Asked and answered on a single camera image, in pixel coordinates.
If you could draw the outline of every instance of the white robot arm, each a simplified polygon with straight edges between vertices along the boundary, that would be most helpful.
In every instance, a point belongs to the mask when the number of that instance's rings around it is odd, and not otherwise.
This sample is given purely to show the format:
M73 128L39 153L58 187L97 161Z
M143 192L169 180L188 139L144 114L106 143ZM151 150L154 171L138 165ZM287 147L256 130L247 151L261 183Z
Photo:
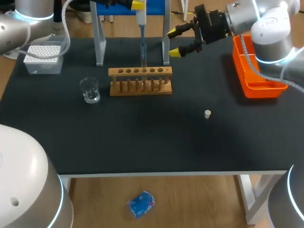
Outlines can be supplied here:
M300 9L299 0L239 0L226 6L225 12L207 12L204 5L195 7L195 17L190 23L176 26L169 38L193 29L195 40L188 46L170 51L172 57L202 50L202 44L210 44L227 35L241 35L251 31L260 76L291 85L304 93L303 49L292 44L289 17Z

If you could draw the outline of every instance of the crumpled blue package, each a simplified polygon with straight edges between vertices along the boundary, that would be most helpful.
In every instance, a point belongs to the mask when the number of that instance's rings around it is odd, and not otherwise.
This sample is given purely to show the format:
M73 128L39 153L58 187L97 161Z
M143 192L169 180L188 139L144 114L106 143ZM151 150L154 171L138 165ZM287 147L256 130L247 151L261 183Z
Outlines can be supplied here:
M143 191L138 197L126 203L127 208L133 213L135 218L147 213L154 205L154 198L147 191Z

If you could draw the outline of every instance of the black table surface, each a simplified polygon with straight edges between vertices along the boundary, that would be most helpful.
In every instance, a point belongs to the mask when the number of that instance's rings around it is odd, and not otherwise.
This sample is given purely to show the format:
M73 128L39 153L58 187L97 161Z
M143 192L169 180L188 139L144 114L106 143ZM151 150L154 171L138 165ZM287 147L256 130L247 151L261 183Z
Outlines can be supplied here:
M192 42L176 38L171 49ZM304 96L245 98L232 39L171 58L172 95L109 97L109 67L138 67L140 40L109 38L103 67L92 39L73 39L60 75L30 75L19 57L0 101L0 124L33 136L59 174L287 170L304 158ZM161 66L159 38L148 65ZM79 89L96 77L102 98ZM206 109L212 111L204 118Z

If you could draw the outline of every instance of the metal stand leg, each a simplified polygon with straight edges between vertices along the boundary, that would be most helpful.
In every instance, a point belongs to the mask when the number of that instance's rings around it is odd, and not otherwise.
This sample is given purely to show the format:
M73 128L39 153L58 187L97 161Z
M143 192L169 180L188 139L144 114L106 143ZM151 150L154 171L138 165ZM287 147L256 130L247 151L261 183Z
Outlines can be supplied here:
M94 44L96 52L96 65L102 66L104 64L105 57L105 35L103 30L103 25L97 16L96 3L90 1L92 24L93 24L93 34L94 34Z
M249 175L238 175L248 225L256 225L263 219L270 190L281 176L262 175L252 189Z
M60 177L63 185L65 186L67 192L70 190L71 178L68 177Z
M165 0L165 15L163 17L162 27L162 59L164 65L169 65L169 50L170 40L167 33L170 31L170 14L171 14L171 1Z
M184 21L187 20L189 0L185 0Z
M184 14L184 21L187 20L187 15L188 15L188 3L189 0L181 0L181 7L182 7L182 12Z

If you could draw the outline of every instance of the orange plastic container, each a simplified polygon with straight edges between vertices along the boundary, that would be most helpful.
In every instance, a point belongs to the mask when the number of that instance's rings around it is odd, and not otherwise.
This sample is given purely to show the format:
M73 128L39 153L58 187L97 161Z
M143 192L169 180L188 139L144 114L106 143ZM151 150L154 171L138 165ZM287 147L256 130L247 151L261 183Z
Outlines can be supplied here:
M243 36L246 48L252 64L257 70L258 64L256 54L251 41L251 36ZM275 98L288 88L287 85L279 82L267 81L257 75L251 69L243 51L239 36L233 37L233 61L237 69L238 78L241 82L245 96L248 98Z

